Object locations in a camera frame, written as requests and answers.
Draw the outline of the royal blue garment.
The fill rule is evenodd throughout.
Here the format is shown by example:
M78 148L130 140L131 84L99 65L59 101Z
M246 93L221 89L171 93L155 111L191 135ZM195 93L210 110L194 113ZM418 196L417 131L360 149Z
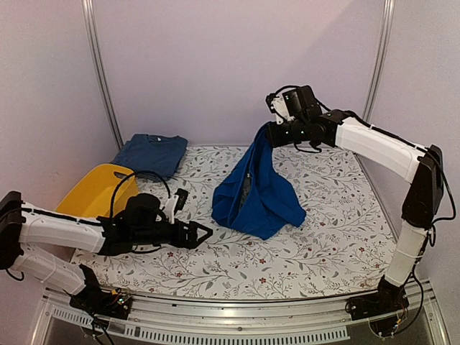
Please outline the royal blue garment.
M212 219L220 226L267 240L287 224L306 218L291 183L278 174L264 124L212 198Z

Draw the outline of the teal blue t-shirt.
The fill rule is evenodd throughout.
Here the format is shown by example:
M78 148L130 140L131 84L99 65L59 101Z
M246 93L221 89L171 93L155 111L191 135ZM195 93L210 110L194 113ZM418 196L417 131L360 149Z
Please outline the teal blue t-shirt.
M149 170L171 178L178 169L188 146L188 140L180 137L134 134L111 161L135 172Z

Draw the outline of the yellow laundry basket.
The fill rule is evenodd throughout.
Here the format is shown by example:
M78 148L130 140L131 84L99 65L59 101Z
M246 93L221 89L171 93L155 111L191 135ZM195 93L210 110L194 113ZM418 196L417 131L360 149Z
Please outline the yellow laundry basket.
M131 173L131 169L119 165L98 165L72 188L55 211L85 218L109 217L112 194Z

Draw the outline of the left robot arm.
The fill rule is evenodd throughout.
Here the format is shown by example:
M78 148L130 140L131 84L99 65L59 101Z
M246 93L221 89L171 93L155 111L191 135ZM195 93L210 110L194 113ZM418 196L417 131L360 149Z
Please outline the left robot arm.
M36 208L12 190L1 199L1 269L31 274L78 296L90 311L102 311L107 298L93 270L67 263L39 245L81 249L106 257L132 253L138 246L167 244L195 249L213 231L195 221L176 219L187 197L186 190L178 189L161 203L152 194L139 193L129 197L120 212L115 212L112 198L108 216L84 218Z

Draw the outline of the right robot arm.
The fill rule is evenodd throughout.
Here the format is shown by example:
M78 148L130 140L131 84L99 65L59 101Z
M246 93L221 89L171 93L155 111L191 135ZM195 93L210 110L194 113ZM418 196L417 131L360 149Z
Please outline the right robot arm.
M273 147L308 142L312 148L324 144L350 151L408 184L395 251L371 302L377 313L387 313L398 304L426 247L435 245L436 224L456 218L455 214L437 215L444 196L454 201L441 149L412 143L366 122L352 110L330 109L310 86L283 86L266 96L265 102L275 115L267 134Z

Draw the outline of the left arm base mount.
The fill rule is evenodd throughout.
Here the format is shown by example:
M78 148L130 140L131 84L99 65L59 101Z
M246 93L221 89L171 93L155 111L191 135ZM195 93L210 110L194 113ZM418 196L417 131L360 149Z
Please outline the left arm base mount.
M88 315L101 315L121 320L128 319L132 307L132 295L116 288L111 292L101 289L93 270L79 265L84 276L84 288L71 295L70 306L85 311Z

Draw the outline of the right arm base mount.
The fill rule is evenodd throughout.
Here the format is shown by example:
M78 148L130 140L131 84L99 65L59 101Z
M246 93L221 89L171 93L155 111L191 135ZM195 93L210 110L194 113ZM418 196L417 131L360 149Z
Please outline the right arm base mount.
M353 321L391 313L391 316L369 323L376 336L387 338L394 336L407 318L408 306L405 286L395 286L382 277L375 293L348 299L345 311Z

